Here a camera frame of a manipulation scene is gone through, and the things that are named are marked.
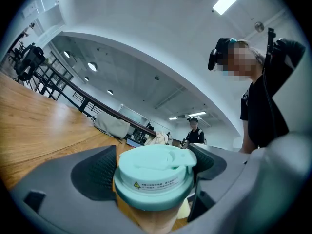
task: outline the mint green lid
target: mint green lid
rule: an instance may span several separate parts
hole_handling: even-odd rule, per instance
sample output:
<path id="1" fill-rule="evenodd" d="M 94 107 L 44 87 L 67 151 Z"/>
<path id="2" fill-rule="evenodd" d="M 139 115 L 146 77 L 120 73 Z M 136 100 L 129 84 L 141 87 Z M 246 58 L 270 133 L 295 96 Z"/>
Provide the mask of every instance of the mint green lid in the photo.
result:
<path id="1" fill-rule="evenodd" d="M 114 174 L 116 191 L 133 207 L 166 210 L 182 202 L 193 187 L 196 156 L 188 149 L 148 145 L 119 157 Z"/>

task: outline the cup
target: cup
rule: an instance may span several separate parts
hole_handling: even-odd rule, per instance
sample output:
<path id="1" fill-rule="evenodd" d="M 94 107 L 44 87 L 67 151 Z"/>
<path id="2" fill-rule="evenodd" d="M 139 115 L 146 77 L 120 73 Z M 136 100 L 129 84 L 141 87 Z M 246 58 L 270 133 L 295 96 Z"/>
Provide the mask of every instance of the cup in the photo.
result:
<path id="1" fill-rule="evenodd" d="M 130 206 L 140 227 L 165 234 L 194 185 L 195 154 L 170 145 L 149 145 L 119 156 L 114 174 L 117 194 Z"/>

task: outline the desk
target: desk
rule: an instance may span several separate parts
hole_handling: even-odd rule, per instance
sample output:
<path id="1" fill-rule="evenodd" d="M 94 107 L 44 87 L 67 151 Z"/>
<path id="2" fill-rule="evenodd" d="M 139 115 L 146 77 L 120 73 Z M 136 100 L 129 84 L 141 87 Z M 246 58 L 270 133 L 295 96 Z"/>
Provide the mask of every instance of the desk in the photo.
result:
<path id="1" fill-rule="evenodd" d="M 115 145 L 119 155 L 132 149 L 93 126 L 78 109 L 40 95 L 0 73 L 0 174 L 11 189 L 43 162 L 95 147 Z M 136 222 L 128 205 L 121 211 Z M 173 230 L 186 225 L 177 220 Z"/>

